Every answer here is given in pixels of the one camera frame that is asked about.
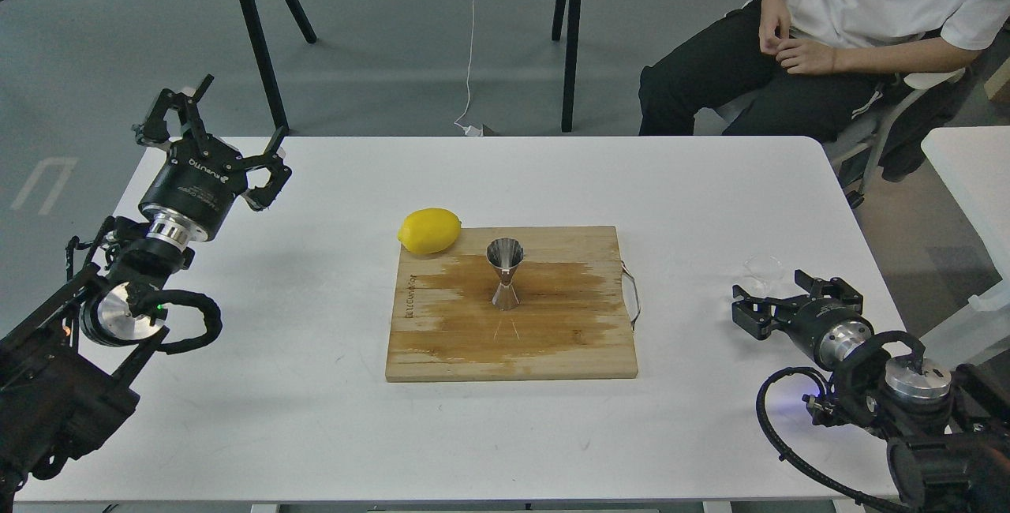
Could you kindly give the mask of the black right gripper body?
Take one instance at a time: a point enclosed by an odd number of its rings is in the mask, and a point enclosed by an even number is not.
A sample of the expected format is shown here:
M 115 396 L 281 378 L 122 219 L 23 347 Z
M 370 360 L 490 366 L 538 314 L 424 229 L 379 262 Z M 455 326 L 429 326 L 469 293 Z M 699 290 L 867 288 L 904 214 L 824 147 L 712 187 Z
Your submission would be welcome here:
M 808 301 L 798 308 L 781 330 L 797 348 L 826 372 L 834 372 L 874 334 L 872 324 L 856 309 L 833 298 Z

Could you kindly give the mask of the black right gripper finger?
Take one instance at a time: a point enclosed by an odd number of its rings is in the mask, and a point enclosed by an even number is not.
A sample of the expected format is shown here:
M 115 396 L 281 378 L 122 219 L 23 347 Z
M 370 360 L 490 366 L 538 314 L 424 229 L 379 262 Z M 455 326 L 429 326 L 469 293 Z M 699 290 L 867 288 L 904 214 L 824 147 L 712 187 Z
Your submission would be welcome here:
M 732 321 L 754 339 L 766 340 L 773 331 L 783 331 L 794 338 L 796 330 L 792 322 L 801 304 L 805 303 L 805 294 L 790 298 L 758 298 L 739 284 L 732 287 L 731 294 Z
M 844 279 L 822 279 L 797 269 L 794 280 L 807 293 L 796 316 L 862 316 L 863 296 Z

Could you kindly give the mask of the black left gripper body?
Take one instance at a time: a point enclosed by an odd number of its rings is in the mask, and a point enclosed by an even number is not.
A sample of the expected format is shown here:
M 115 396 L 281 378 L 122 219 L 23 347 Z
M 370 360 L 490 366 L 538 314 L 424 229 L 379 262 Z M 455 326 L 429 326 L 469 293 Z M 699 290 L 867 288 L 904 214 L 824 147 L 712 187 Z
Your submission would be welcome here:
M 241 153 L 218 139 L 209 145 L 201 151 L 194 137 L 170 144 L 165 164 L 138 204 L 148 219 L 166 212 L 187 218 L 197 241 L 216 237 L 238 194 L 248 188 L 245 174 L 225 167 L 233 167 Z

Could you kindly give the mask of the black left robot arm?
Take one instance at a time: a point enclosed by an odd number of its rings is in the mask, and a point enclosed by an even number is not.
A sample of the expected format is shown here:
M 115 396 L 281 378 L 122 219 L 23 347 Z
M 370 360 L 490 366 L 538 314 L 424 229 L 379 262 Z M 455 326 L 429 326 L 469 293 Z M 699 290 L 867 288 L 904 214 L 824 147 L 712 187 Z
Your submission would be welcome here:
M 141 197 L 144 221 L 105 218 L 96 236 L 69 240 L 64 286 L 2 340 L 2 510 L 13 509 L 30 477 L 61 473 L 97 451 L 140 401 L 131 388 L 154 354 L 184 354 L 223 332 L 215 301 L 167 289 L 210 241 L 241 197 L 252 211 L 271 206 L 291 176 L 282 160 L 288 129 L 275 129 L 263 153 L 243 156 L 206 131 L 194 95 L 165 89 L 137 143 L 166 160 Z

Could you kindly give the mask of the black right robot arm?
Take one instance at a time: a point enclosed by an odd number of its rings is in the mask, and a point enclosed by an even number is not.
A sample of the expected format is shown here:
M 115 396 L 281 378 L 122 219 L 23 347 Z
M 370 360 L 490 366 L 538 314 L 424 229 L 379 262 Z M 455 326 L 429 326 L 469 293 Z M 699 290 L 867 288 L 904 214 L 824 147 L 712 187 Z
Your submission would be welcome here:
M 732 289 L 733 322 L 758 340 L 779 330 L 813 363 L 773 373 L 760 387 L 755 415 L 779 458 L 858 504 L 890 512 L 1006 512 L 1008 398 L 971 363 L 941 368 L 906 331 L 881 331 L 862 315 L 863 297 L 840 277 L 795 272 L 803 294 L 758 298 Z M 816 384 L 803 401 L 814 425 L 855 425 L 887 444 L 900 502 L 838 483 L 801 459 L 773 429 L 767 391 L 803 374 Z

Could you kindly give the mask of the person's left hand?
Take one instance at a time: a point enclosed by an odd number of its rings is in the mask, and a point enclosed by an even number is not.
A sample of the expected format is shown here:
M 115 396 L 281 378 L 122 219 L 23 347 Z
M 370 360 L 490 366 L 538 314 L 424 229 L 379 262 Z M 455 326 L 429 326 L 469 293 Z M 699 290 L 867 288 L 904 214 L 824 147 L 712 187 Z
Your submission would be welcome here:
M 836 49 L 814 39 L 781 39 L 775 57 L 787 74 L 822 77 L 837 71 Z

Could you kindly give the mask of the person's right hand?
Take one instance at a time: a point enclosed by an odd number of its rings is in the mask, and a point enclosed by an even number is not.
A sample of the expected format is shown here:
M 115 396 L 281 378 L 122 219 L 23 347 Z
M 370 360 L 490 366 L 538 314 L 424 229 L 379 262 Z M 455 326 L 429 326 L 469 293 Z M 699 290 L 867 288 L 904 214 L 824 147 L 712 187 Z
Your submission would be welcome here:
M 790 39 L 790 28 L 791 14 L 786 0 L 761 0 L 758 38 L 762 54 L 776 55 L 780 52 L 785 41 Z

